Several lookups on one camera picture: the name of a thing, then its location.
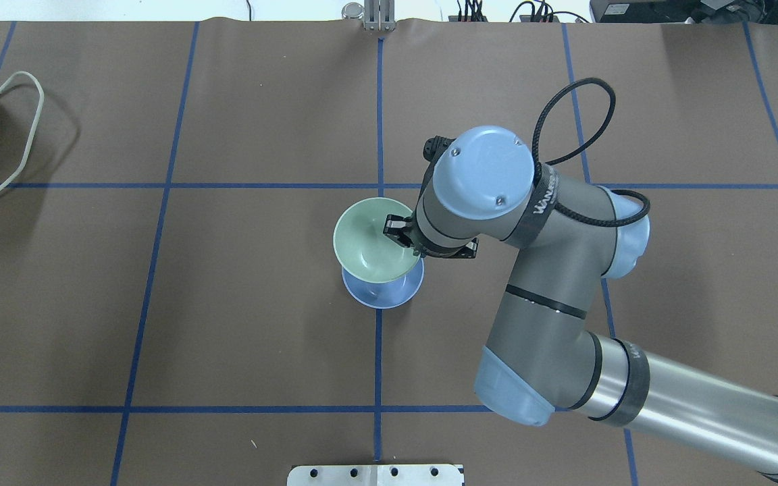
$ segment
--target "green bowl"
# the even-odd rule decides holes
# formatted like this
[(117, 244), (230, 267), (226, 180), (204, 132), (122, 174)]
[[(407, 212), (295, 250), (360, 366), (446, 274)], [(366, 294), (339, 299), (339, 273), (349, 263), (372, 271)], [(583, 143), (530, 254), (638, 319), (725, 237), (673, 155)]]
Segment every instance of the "green bowl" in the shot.
[(384, 284), (408, 273), (419, 257), (383, 234), (386, 216), (409, 216), (404, 203), (387, 197), (371, 197), (348, 207), (338, 218), (332, 246), (338, 263), (356, 279)]

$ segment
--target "blue joint cap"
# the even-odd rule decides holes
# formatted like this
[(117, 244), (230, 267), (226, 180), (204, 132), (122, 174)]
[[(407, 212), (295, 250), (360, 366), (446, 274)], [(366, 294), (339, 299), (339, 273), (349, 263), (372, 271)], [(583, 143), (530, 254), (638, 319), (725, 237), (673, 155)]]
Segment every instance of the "blue joint cap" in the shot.
[(554, 406), (488, 347), (482, 348), (473, 390), (484, 406), (522, 425), (541, 427), (554, 413)]
[(482, 221), (512, 211), (534, 184), (534, 158), (515, 133), (478, 126), (452, 142), (434, 167), (434, 192), (454, 215)]
[[(608, 188), (602, 188), (608, 197), (611, 198), (611, 205), (614, 206), (614, 213), (617, 219), (628, 218), (635, 215), (642, 208), (634, 200), (614, 194)], [(611, 261), (611, 267), (603, 277), (605, 279), (620, 279), (625, 277), (633, 268), (644, 251), (648, 248), (650, 240), (650, 218), (640, 219), (631, 225), (623, 225), (617, 228), (617, 245), (614, 249), (614, 259)]]

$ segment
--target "black cable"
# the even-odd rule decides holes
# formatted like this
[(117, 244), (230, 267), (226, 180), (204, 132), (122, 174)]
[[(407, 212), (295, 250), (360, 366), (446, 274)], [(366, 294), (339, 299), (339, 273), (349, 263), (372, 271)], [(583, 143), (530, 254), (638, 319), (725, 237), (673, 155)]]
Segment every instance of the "black cable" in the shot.
[(554, 7), (550, 6), (547, 2), (542, 2), (540, 11), (537, 12), (536, 18), (540, 19), (540, 22), (553, 22), (554, 21)]
[(605, 120), (603, 121), (602, 126), (599, 127), (599, 130), (597, 130), (596, 133), (594, 133), (589, 140), (581, 144), (580, 147), (576, 148), (574, 151), (571, 151), (565, 156), (558, 157), (553, 160), (549, 160), (548, 162), (545, 162), (545, 164), (556, 165), (558, 163), (565, 162), (574, 156), (577, 156), (578, 154), (586, 150), (587, 147), (593, 145), (593, 142), (596, 142), (596, 139), (600, 138), (600, 136), (602, 136), (602, 133), (605, 132), (605, 129), (608, 128), (608, 124), (611, 123), (611, 117), (614, 116), (615, 104), (617, 104), (617, 96), (615, 96), (614, 94), (614, 89), (612, 89), (611, 86), (608, 85), (608, 83), (606, 83), (603, 80), (600, 80), (599, 78), (584, 78), (583, 80), (578, 80), (575, 81), (574, 83), (570, 83), (566, 85), (566, 87), (558, 91), (556, 95), (554, 95), (553, 98), (551, 98), (550, 101), (546, 103), (546, 107), (542, 109), (542, 113), (540, 114), (540, 119), (536, 120), (536, 126), (534, 127), (534, 139), (532, 139), (531, 141), (531, 151), (534, 154), (535, 161), (538, 162), (538, 160), (540, 160), (540, 136), (542, 136), (542, 127), (544, 126), (544, 122), (546, 122), (546, 117), (548, 117), (548, 114), (550, 113), (550, 111), (552, 111), (554, 105), (558, 104), (558, 102), (560, 101), (560, 99), (563, 98), (563, 96), (568, 95), (576, 88), (584, 85), (596, 85), (602, 87), (602, 89), (605, 89), (605, 92), (608, 93), (608, 113), (605, 115)]
[(543, 2), (543, 0), (536, 0), (536, 1), (538, 3), (541, 3), (540, 9), (538, 11), (536, 10), (536, 4), (532, 3), (530, 0), (527, 0), (525, 2), (521, 2), (521, 3), (518, 4), (517, 7), (515, 7), (515, 11), (512, 12), (512, 16), (509, 18), (509, 21), (512, 22), (513, 20), (515, 20), (516, 13), (518, 13), (518, 10), (520, 10), (521, 7), (523, 7), (524, 5), (528, 5), (528, 4), (530, 5), (531, 20), (532, 20), (532, 18), (534, 18), (534, 16), (541, 16), (542, 15), (542, 10), (544, 8), (546, 8), (546, 6), (547, 6), (547, 8), (550, 9), (550, 5), (548, 5), (548, 3), (546, 3), (546, 2)]
[(482, 22), (482, 4), (476, 0), (470, 0), (470, 22)]
[(576, 18), (580, 19), (581, 22), (584, 22), (584, 24), (589, 24), (590, 23), (590, 22), (587, 21), (586, 18), (583, 18), (583, 16), (578, 15), (578, 13), (567, 12), (566, 10), (560, 10), (559, 12), (552, 12), (550, 15), (552, 15), (552, 18), (553, 18), (553, 16), (558, 15), (558, 14), (568, 14), (568, 15), (575, 16)]
[(554, 204), (554, 210), (562, 213), (562, 215), (568, 218), (574, 219), (575, 221), (584, 223), (586, 225), (597, 225), (597, 227), (621, 227), (622, 225), (631, 225), (634, 222), (644, 219), (644, 216), (647, 216), (650, 212), (650, 200), (647, 196), (644, 196), (644, 194), (633, 190), (611, 190), (611, 192), (618, 194), (618, 196), (629, 196), (640, 200), (640, 202), (642, 202), (642, 208), (639, 209), (635, 215), (620, 219), (596, 219), (590, 218), (589, 216), (580, 215), (579, 213), (576, 213), (575, 211), (572, 211), (568, 207), (561, 204), (559, 200)]
[[(614, 89), (608, 85), (603, 80), (600, 80), (599, 78), (584, 78), (583, 80), (575, 81), (574, 83), (570, 83), (569, 85), (566, 85), (563, 89), (558, 91), (556, 95), (553, 96), (553, 98), (550, 99), (548, 103), (546, 103), (546, 106), (542, 109), (542, 113), (540, 114), (540, 118), (536, 120), (536, 126), (534, 127), (534, 139), (531, 141), (531, 152), (532, 156), (534, 156), (534, 183), (537, 184), (538, 181), (540, 181), (540, 176), (542, 174), (542, 164), (540, 162), (540, 137), (542, 136), (542, 127), (544, 126), (544, 122), (546, 122), (546, 118), (548, 117), (548, 114), (552, 109), (555, 107), (556, 104), (562, 99), (564, 96), (568, 95), (570, 92), (574, 91), (575, 89), (578, 89), (580, 86), (584, 85), (596, 85), (599, 87), (602, 87), (602, 89), (605, 89), (605, 92), (608, 93), (608, 113), (605, 115), (605, 120), (602, 121), (602, 125), (599, 127), (599, 130), (596, 131), (596, 133), (593, 134), (593, 136), (590, 137), (589, 140), (581, 144), (580, 147), (576, 148), (574, 151), (571, 151), (570, 153), (566, 154), (565, 156), (555, 158), (553, 160), (549, 160), (548, 162), (545, 162), (547, 165), (556, 165), (562, 162), (565, 162), (569, 159), (571, 159), (574, 156), (577, 156), (584, 150), (586, 150), (590, 145), (593, 145), (593, 142), (596, 142), (597, 139), (602, 136), (602, 133), (605, 132), (605, 129), (608, 128), (608, 124), (611, 123), (611, 117), (614, 116), (614, 108), (617, 104), (617, 96), (615, 96)], [(636, 191), (632, 190), (613, 190), (611, 191), (614, 194), (618, 194), (618, 196), (629, 196), (634, 197), (640, 202), (642, 202), (642, 208), (635, 213), (635, 215), (631, 215), (628, 218), (620, 218), (620, 219), (596, 219), (596, 218), (590, 218), (589, 216), (581, 215), (581, 213), (577, 213), (568, 207), (564, 206), (562, 203), (556, 202), (554, 204), (554, 209), (558, 211), (559, 213), (562, 213), (562, 215), (565, 215), (568, 218), (572, 218), (575, 221), (581, 222), (586, 225), (596, 225), (596, 227), (621, 227), (622, 225), (630, 225), (634, 222), (640, 221), (644, 218), (644, 216), (647, 216), (650, 212), (650, 200), (648, 197), (644, 196), (644, 194), (640, 194)]]

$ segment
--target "metal plate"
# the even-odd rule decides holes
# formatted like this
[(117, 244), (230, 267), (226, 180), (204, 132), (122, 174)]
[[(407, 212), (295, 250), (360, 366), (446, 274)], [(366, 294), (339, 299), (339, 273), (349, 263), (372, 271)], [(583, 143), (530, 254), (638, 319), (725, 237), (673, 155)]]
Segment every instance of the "metal plate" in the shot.
[(287, 476), (287, 486), (463, 486), (464, 466), (454, 464), (397, 464), (298, 466)]

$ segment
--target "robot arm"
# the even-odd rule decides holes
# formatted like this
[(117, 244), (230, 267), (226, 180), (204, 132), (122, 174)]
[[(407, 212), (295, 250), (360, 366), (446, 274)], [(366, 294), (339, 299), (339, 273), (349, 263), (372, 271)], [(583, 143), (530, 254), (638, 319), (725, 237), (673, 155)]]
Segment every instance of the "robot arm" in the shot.
[(480, 234), (519, 249), (475, 380), (482, 403), (525, 425), (546, 424), (555, 407), (577, 410), (778, 481), (778, 397), (584, 330), (601, 277), (629, 273), (649, 234), (646, 216), (616, 227), (584, 217), (614, 221), (638, 204), (538, 168), (496, 126), (437, 136), (423, 154), (430, 165), (413, 216), (389, 215), (384, 234), (436, 258), (472, 258)]

